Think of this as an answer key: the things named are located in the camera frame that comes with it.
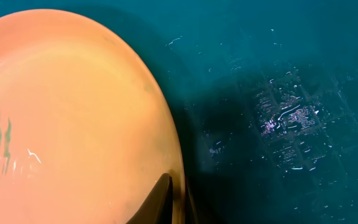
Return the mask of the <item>yellow plate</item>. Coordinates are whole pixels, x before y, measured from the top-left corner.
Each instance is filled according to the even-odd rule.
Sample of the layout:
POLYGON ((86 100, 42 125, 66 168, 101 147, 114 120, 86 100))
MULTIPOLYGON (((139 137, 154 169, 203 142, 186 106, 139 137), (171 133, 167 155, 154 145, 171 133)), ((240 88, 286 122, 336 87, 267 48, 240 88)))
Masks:
POLYGON ((164 173, 183 223, 175 124, 129 45, 72 12, 0 17, 0 223, 127 223, 164 173))

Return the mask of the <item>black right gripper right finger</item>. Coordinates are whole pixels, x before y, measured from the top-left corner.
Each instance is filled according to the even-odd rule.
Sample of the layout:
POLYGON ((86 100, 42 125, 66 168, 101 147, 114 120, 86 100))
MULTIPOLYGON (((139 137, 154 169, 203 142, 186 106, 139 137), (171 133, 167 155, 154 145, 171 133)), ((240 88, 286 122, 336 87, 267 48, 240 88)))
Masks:
POLYGON ((216 218, 212 210, 203 201, 203 198, 194 194, 189 182, 186 182, 185 194, 185 223, 215 224, 216 218))

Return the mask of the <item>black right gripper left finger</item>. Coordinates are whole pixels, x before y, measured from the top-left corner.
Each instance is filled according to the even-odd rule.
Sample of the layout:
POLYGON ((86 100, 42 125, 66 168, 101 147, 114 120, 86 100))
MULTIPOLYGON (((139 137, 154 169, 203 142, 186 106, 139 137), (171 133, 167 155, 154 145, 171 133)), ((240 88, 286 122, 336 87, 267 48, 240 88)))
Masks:
POLYGON ((173 182, 170 174, 164 173, 127 224, 171 224, 172 216, 173 182))

